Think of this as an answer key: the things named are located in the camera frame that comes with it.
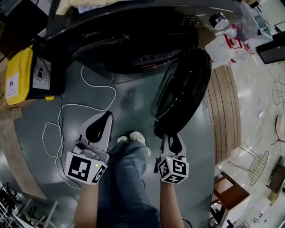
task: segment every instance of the shoe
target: shoe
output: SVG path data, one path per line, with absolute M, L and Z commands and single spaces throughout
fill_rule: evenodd
M 130 140 L 128 139 L 128 137 L 126 137 L 126 136 L 124 136 L 124 135 L 118 138 L 118 143 L 119 143 L 120 141 L 123 141 L 123 142 L 126 142 L 126 143 L 129 143 L 129 142 L 130 142 Z
M 145 140 L 144 136 L 138 131 L 134 131 L 133 133 L 130 133 L 130 140 L 131 141 L 138 141 L 138 142 L 142 143 L 143 145 L 146 145 L 146 140 Z M 147 157 L 149 158 L 151 155 L 151 150 L 149 147 L 147 147 L 147 150 L 148 150 Z

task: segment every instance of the white cord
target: white cord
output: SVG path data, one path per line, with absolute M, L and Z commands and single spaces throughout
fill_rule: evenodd
M 89 85 L 89 86 L 91 86 L 91 87 L 95 87 L 95 88 L 96 88 L 96 87 L 98 87 L 98 88 L 110 88 L 110 89 L 113 89 L 113 90 L 114 90 L 115 94 L 114 94 L 114 98 L 113 98 L 112 102 L 110 103 L 110 105 L 109 105 L 107 108 L 105 108 L 105 109 L 103 109 L 103 110 L 101 110 L 101 109 L 96 109 L 96 108 L 93 108 L 93 107 L 90 107 L 90 106 L 86 106 L 86 105 L 65 104 L 65 105 L 63 105 L 63 106 L 61 107 L 61 110 L 60 110 L 59 113 L 58 113 L 57 124 L 56 124 L 56 123 L 52 123 L 52 122 L 47 122 L 47 123 L 45 124 L 45 128 L 44 128 L 44 131 L 43 131 L 43 134 L 42 134 L 42 142 L 43 142 L 43 144 L 44 144 L 45 151 L 47 152 L 47 154 L 48 154 L 49 156 L 55 158 L 55 166 L 56 166 L 56 168 L 57 168 L 58 174 L 62 177 L 62 179 L 63 179 L 69 186 L 71 186 L 71 187 L 73 187 L 73 188 L 78 188 L 78 189 L 81 189 L 81 188 L 69 184 L 69 183 L 63 178 L 63 176 L 60 174 L 59 169 L 58 169 L 58 166 L 57 166 L 57 159 L 62 156 L 63 147 L 64 147 L 63 134 L 62 134 L 62 131 L 61 131 L 61 128 L 60 128 L 60 125 L 59 125 L 59 117 L 60 117 L 60 115 L 61 115 L 62 109 L 63 109 L 64 107 L 66 107 L 66 106 L 80 106 L 80 107 L 90 108 L 90 109 L 93 109 L 93 110 L 96 110 L 96 111 L 101 111 L 101 112 L 103 112 L 103 111 L 106 111 L 107 109 L 110 108 L 110 106 L 113 104 L 113 102 L 114 102 L 114 100 L 115 100 L 115 98 L 116 98 L 116 95 L 117 95 L 116 89 L 113 88 L 113 87 L 111 87 L 111 86 L 106 86 L 106 85 L 91 85 L 91 84 L 89 84 L 88 82 L 86 82 L 85 79 L 84 79 L 84 77 L 83 77 L 83 75 L 82 75 L 82 70 L 83 70 L 83 68 L 84 68 L 84 66 L 81 68 L 81 77 L 82 77 L 83 81 L 84 81 L 87 85 Z M 46 146 L 45 146 L 44 134 L 45 134 L 46 126 L 47 126 L 48 124 L 57 126 L 58 129 L 59 129 L 59 134 L 60 134 L 60 137 L 61 137 L 61 145 L 59 146 L 59 148 L 58 148 L 58 150 L 57 150 L 57 155 L 56 155 L 56 156 L 55 156 L 55 155 L 51 155 L 51 154 L 48 152 L 48 150 L 47 150 L 47 148 L 46 148 Z

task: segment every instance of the label sticker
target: label sticker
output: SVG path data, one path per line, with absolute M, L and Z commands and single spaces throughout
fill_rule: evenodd
M 51 70 L 51 63 L 43 58 L 40 59 L 39 57 L 37 57 L 37 63 L 34 68 L 33 88 L 49 90 L 50 70 Z
M 18 95 L 18 81 L 19 81 L 19 73 L 16 73 L 7 79 L 7 85 L 6 85 L 7 99 Z

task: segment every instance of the jeans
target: jeans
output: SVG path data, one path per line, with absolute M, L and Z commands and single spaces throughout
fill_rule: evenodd
M 159 228 L 159 213 L 151 205 L 142 175 L 147 147 L 140 142 L 118 143 L 99 181 L 98 227 Z

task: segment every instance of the human arm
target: human arm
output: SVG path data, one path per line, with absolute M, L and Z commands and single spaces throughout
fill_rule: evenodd
M 75 228 L 96 228 L 98 209 L 98 184 L 83 184 L 74 215 Z
M 174 185 L 166 182 L 160 184 L 160 223 L 161 228 L 184 228 Z

